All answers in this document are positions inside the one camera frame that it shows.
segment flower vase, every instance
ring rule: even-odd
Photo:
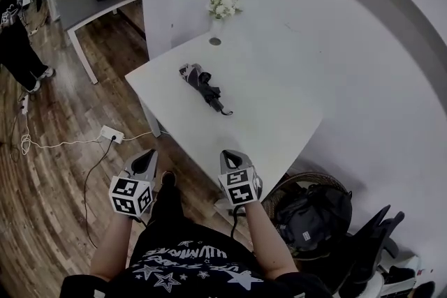
[[[211,21],[210,35],[212,38],[220,38],[224,27],[223,19],[213,18]]]

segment power outlet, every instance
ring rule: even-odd
[[[29,106],[29,95],[27,94],[22,101],[22,114],[28,113],[28,106]]]
[[[107,127],[107,126],[102,127],[100,134],[104,138],[107,138],[110,140],[112,140],[112,137],[115,136],[116,139],[114,140],[114,142],[116,142],[118,144],[121,144],[121,142],[123,141],[123,138],[124,138],[124,133],[116,131],[115,129],[113,129],[111,127]]]

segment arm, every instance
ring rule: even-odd
[[[270,222],[259,201],[245,204],[254,253],[265,276],[276,279],[282,274],[298,272],[291,253]]]
[[[131,237],[132,220],[122,214],[113,214],[104,238],[90,264],[90,274],[110,281],[126,268],[127,250]]]

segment wooden floor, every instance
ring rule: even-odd
[[[34,24],[38,16],[32,10]],[[91,140],[102,125],[133,137],[149,127],[125,74],[147,60],[146,44],[118,15],[105,15],[77,32],[99,80],[92,85],[60,22],[41,27],[30,39],[42,61],[56,69],[33,96],[28,113],[32,140],[41,145]],[[0,74],[0,141],[8,143],[21,87],[3,69]],[[13,144],[25,132],[20,115]],[[58,297],[69,274],[86,274],[94,247],[85,234],[83,182],[102,157],[108,141],[55,149],[34,146],[26,156],[0,147],[0,281],[12,297]],[[145,135],[114,144],[91,173],[87,204],[92,239],[99,242],[112,212],[108,186],[123,162],[143,149],[159,151],[159,175],[174,170],[183,192],[185,213],[195,222],[229,234],[230,225],[213,209],[218,188],[167,135]],[[143,227],[133,224],[131,249]],[[240,241],[249,242],[237,234]]]

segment table leg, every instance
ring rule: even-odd
[[[93,73],[93,70],[90,67],[90,64],[85,57],[84,52],[82,51],[81,45],[79,44],[78,38],[76,37],[76,33],[73,29],[69,29],[67,31],[68,36],[70,37],[71,43],[73,44],[73,47],[75,48],[76,54],[78,54],[79,60],[81,60],[82,65],[84,66],[88,76],[90,77],[90,80],[93,84],[98,83],[98,80],[96,79],[95,74]]]
[[[152,134],[155,138],[161,135],[159,122],[156,120],[155,116],[149,111],[149,108],[143,103],[140,97],[138,97],[141,103],[142,111],[145,113],[147,123],[149,123],[149,127],[151,128]]]

